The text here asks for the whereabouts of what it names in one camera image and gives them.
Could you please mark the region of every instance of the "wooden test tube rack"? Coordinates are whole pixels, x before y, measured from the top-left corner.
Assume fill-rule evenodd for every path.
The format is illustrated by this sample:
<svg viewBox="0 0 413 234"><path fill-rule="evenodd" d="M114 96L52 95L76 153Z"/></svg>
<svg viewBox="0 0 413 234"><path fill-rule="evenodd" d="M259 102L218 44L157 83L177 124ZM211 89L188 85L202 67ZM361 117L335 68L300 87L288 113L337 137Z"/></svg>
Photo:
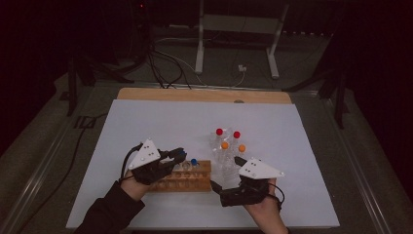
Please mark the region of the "wooden test tube rack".
<svg viewBox="0 0 413 234"><path fill-rule="evenodd" d="M199 166L193 167L185 161L177 165L171 175L160 179L152 185L150 192L209 192L210 191L210 161L198 161Z"/></svg>

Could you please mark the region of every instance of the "human hand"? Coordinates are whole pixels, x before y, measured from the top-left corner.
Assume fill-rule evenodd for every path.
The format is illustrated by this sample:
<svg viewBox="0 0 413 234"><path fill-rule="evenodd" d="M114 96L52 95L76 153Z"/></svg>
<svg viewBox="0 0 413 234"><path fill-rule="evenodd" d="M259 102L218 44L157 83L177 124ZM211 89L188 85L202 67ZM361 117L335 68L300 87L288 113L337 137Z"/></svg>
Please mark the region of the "human hand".
<svg viewBox="0 0 413 234"><path fill-rule="evenodd" d="M121 181L121 188L135 201L139 201L149 190L151 185L140 183L134 179L131 171L127 171Z"/></svg>
<svg viewBox="0 0 413 234"><path fill-rule="evenodd" d="M269 186L269 193L275 196L276 179L270 178L268 182L274 186ZM266 197L261 203L254 205L244 205L245 209L252 216L258 227L266 234L284 234L288 229L282 222L278 201L271 197Z"/></svg>

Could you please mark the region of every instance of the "white board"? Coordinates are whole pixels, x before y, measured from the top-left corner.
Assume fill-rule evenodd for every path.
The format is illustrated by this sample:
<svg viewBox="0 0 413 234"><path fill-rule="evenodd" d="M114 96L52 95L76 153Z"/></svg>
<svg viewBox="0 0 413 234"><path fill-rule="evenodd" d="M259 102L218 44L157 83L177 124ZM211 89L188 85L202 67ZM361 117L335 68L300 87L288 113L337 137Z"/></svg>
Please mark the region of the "white board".
<svg viewBox="0 0 413 234"><path fill-rule="evenodd" d="M211 160L211 177L220 182L208 138L229 127L241 132L246 159L261 159L285 173L277 184L285 194L287 226L339 225L294 104L114 100L66 226L80 225L89 206L119 178L126 154L149 137L161 150L183 147L189 160ZM222 208L214 192L149 193L142 200L146 207L130 228L256 228L243 207Z"/></svg>

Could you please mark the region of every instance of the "orange cap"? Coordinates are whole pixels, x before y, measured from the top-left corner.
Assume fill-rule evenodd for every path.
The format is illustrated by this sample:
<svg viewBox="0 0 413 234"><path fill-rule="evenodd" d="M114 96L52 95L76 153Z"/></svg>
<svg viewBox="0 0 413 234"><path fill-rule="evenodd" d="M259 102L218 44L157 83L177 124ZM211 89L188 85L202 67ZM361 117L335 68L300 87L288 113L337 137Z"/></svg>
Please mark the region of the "orange cap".
<svg viewBox="0 0 413 234"><path fill-rule="evenodd" d="M238 150L240 150L240 152L245 152L245 145L240 144L240 146L238 146Z"/></svg>
<svg viewBox="0 0 413 234"><path fill-rule="evenodd" d="M224 141L224 142L221 143L221 148L223 148L223 149L227 149L228 146L229 146L228 142Z"/></svg>

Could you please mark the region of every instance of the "dark sleeve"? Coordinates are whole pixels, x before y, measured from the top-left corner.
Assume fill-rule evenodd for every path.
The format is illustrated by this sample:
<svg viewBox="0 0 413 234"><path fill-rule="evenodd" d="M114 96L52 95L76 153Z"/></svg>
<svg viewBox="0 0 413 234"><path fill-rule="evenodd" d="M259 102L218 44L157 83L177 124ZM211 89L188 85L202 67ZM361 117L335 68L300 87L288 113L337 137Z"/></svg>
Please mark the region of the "dark sleeve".
<svg viewBox="0 0 413 234"><path fill-rule="evenodd" d="M144 207L142 201L132 199L116 181L104 198L91 205L74 233L119 233Z"/></svg>

